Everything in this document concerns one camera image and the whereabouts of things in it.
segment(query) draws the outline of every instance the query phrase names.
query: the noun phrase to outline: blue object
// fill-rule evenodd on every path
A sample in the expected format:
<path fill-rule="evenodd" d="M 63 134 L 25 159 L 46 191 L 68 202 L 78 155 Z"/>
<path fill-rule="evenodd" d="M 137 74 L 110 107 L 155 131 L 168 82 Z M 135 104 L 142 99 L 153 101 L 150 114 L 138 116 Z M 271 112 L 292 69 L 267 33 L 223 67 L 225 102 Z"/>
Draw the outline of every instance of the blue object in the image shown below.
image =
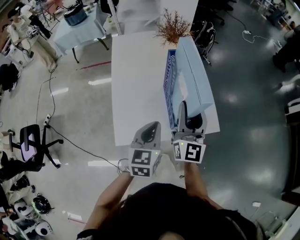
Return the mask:
<path fill-rule="evenodd" d="M 165 80 L 164 80 L 164 92 L 165 102 L 167 104 L 170 128 L 175 128 L 175 119 L 172 106 L 172 93 L 176 80 L 176 65 L 175 65 L 175 52 L 176 50 L 169 50 L 167 65 L 165 67 Z"/>

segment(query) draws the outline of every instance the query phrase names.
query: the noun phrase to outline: chair armrest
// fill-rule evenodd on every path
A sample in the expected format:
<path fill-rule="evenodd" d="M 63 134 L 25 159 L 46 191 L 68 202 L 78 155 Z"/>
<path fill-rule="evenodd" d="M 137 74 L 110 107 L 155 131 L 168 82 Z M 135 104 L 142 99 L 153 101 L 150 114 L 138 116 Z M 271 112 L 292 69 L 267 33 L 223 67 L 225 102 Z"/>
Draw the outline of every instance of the chair armrest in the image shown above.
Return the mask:
<path fill-rule="evenodd" d="M 9 148 L 10 148 L 10 151 L 13 152 L 13 135 L 12 134 L 9 134 Z"/>
<path fill-rule="evenodd" d="M 27 134 L 27 128 L 26 127 L 23 128 L 23 132 L 24 132 L 25 151 L 28 151 L 29 150 L 29 144 L 28 144 L 28 134 Z"/>
<path fill-rule="evenodd" d="M 290 107 L 290 106 L 292 106 L 292 105 L 295 104 L 295 103 L 300 104 L 300 98 L 297 98 L 297 99 L 294 99 L 293 101 L 290 101 L 290 102 L 287 104 L 287 106 Z"/>

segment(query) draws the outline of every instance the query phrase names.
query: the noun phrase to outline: desk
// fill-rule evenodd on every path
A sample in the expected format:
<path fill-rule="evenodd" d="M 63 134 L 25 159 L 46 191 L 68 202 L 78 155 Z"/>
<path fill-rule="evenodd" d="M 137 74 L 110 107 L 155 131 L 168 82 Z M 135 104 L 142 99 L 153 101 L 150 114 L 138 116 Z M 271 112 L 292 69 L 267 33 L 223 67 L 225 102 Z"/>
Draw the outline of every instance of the desk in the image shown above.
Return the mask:
<path fill-rule="evenodd" d="M 168 49 L 154 31 L 112 39 L 112 113 L 116 146 L 129 145 L 136 131 L 159 121 L 161 140 L 171 140 L 163 82 Z M 219 132 L 216 106 L 205 110 L 206 133 Z"/>
<path fill-rule="evenodd" d="M 80 24 L 69 26 L 65 19 L 61 20 L 54 36 L 54 47 L 61 55 L 66 55 L 66 51 L 72 49 L 74 58 L 77 63 L 74 47 L 84 45 L 87 42 L 98 39 L 100 43 L 108 50 L 103 38 L 105 30 L 103 24 L 107 18 L 98 4 L 91 9 L 91 13 L 87 13 L 87 18 Z"/>

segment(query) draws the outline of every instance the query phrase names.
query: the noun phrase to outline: floor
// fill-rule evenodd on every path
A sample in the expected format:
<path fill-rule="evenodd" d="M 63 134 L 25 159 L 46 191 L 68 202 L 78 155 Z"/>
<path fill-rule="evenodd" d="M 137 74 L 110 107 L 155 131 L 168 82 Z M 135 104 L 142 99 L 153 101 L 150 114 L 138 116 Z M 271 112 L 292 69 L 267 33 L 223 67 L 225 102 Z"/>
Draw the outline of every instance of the floor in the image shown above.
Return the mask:
<path fill-rule="evenodd" d="M 282 40 L 283 33 L 266 22 L 255 7 L 246 1 L 233 7 L 231 13 L 253 34 Z M 239 210 L 247 218 L 256 210 L 252 202 L 261 202 L 252 219 L 267 227 L 273 216 L 269 211 L 285 218 L 294 210 L 294 206 L 280 201 L 280 193 L 288 174 L 290 148 L 284 106 L 297 94 L 297 88 L 278 90 L 278 83 L 293 77 L 297 70 L 290 64 L 283 74 L 272 63 L 275 47 L 271 40 L 257 38 L 250 44 L 242 38 L 241 23 L 226 13 L 220 15 L 225 18 L 225 26 L 216 21 L 219 44 L 209 54 L 212 66 L 205 63 L 205 68 L 221 132 L 206 135 L 208 147 L 200 168 L 214 201 Z M 50 125 L 85 150 L 117 161 L 127 157 L 128 147 L 114 145 L 109 63 L 112 40 L 105 43 L 109 51 L 99 42 L 77 47 L 79 64 L 71 52 L 60 58 L 50 82 L 55 99 Z M 42 63 L 34 60 L 23 70 L 16 89 L 5 92 L 0 105 L 1 130 L 13 128 L 15 141 L 21 128 L 36 122 L 41 127 L 46 115 L 53 113 L 49 78 Z M 60 136 L 48 130 L 48 141 L 57 138 Z M 86 222 L 99 194 L 118 175 L 114 167 L 67 141 L 54 146 L 51 153 L 62 167 L 55 169 L 47 160 L 40 172 L 29 172 L 28 176 L 37 192 L 55 208 L 44 216 L 54 230 L 47 238 L 72 240 L 84 225 L 68 221 L 68 214 Z"/>

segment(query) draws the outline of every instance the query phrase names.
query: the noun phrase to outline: black cable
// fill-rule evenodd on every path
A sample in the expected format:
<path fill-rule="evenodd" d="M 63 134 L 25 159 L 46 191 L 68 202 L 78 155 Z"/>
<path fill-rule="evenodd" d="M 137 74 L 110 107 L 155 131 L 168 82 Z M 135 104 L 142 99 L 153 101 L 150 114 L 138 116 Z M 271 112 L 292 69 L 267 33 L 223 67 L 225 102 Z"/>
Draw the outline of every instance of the black cable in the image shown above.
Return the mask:
<path fill-rule="evenodd" d="M 118 169 L 118 166 L 116 166 L 115 164 L 112 164 L 110 161 L 106 160 L 104 157 L 97 156 L 97 155 L 95 155 L 95 154 L 93 154 L 93 153 L 88 152 L 87 150 L 84 150 L 84 149 L 81 148 L 81 147 L 78 147 L 76 144 L 74 144 L 74 143 L 72 143 L 70 140 L 68 140 L 64 135 L 62 135 L 62 134 L 60 134 L 59 132 L 57 132 L 52 126 L 50 126 L 50 125 L 48 125 L 48 126 L 51 127 L 58 135 L 62 136 L 64 139 L 66 139 L 69 143 L 71 143 L 71 144 L 74 145 L 75 147 L 81 149 L 82 151 L 84 151 L 84 152 L 86 152 L 86 153 L 88 153 L 88 154 L 90 154 L 90 155 L 92 155 L 92 156 L 94 156 L 94 157 L 103 159 L 104 161 L 110 163 L 111 165 L 115 166 L 115 167 Z"/>
<path fill-rule="evenodd" d="M 234 18 L 235 20 L 239 21 L 241 24 L 243 24 L 245 30 L 247 31 L 247 27 L 246 25 L 240 20 L 240 19 L 237 19 L 236 17 L 234 17 L 233 15 L 231 15 L 230 13 L 228 13 L 227 11 L 225 11 L 229 16 L 231 16 L 232 18 Z"/>
<path fill-rule="evenodd" d="M 120 162 L 121 162 L 122 160 L 128 160 L 128 158 L 122 158 L 122 159 L 120 159 L 120 160 L 118 161 L 117 172 L 118 172 L 119 175 L 121 175 L 121 173 L 123 172 L 123 171 L 120 169 L 120 167 L 119 167 Z"/>
<path fill-rule="evenodd" d="M 53 113 L 50 117 L 50 119 L 53 117 L 54 113 L 55 113 L 55 101 L 54 101 L 54 97 L 53 97 L 53 94 L 52 94 L 52 91 L 51 91 L 51 77 L 52 77 L 52 73 L 55 71 L 55 69 L 53 69 L 52 71 L 49 70 L 49 73 L 50 73 L 50 78 L 49 78 L 49 89 L 50 89 L 50 94 L 52 96 L 52 100 L 53 100 L 53 105 L 54 105 L 54 110 L 53 110 Z"/>
<path fill-rule="evenodd" d="M 52 70 L 52 71 L 49 70 L 50 78 L 49 78 L 49 80 L 48 80 L 48 81 L 49 81 L 50 94 L 51 94 L 51 96 L 52 96 L 52 99 L 53 99 L 53 105 L 54 105 L 54 110 L 53 110 L 53 113 L 52 113 L 50 119 L 52 118 L 52 116 L 53 116 L 54 113 L 55 113 L 55 101 L 54 101 L 54 97 L 53 97 L 52 90 L 51 90 L 51 79 L 52 79 L 52 73 L 53 73 L 54 71 L 55 71 L 55 69 Z M 38 103 L 39 103 L 39 97 L 40 97 L 40 93 L 41 93 L 42 84 L 41 84 L 41 87 L 40 87 L 40 92 L 39 92 L 39 95 L 38 95 L 38 101 L 37 101 L 37 117 L 36 117 L 36 122 L 38 121 Z M 64 139 L 66 139 L 69 143 L 71 143 L 71 144 L 74 145 L 75 147 L 79 148 L 80 150 L 82 150 L 82 151 L 84 151 L 84 152 L 86 152 L 86 153 L 88 153 L 88 154 L 90 154 L 90 155 L 92 155 L 92 156 L 94 156 L 94 157 L 103 159 L 104 161 L 108 162 L 109 164 L 115 166 L 115 167 L 117 168 L 117 172 L 118 172 L 119 175 L 121 174 L 121 172 L 123 172 L 123 171 L 119 168 L 119 164 L 120 164 L 120 162 L 121 162 L 122 160 L 125 160 L 125 159 L 127 159 L 127 158 L 122 158 L 122 159 L 120 159 L 120 160 L 118 161 L 118 165 L 116 166 L 115 164 L 112 164 L 110 161 L 108 161 L 108 160 L 105 159 L 104 157 L 97 156 L 97 155 L 95 155 L 95 154 L 93 154 L 93 153 L 91 153 L 91 152 L 89 152 L 89 151 L 87 151 L 87 150 L 84 150 L 83 148 L 77 146 L 76 144 L 72 143 L 69 139 L 67 139 L 64 135 L 62 135 L 62 134 L 60 134 L 59 132 L 57 132 L 52 126 L 50 126 L 50 125 L 48 125 L 48 126 L 51 127 L 58 135 L 60 135 L 60 136 L 63 137 Z"/>

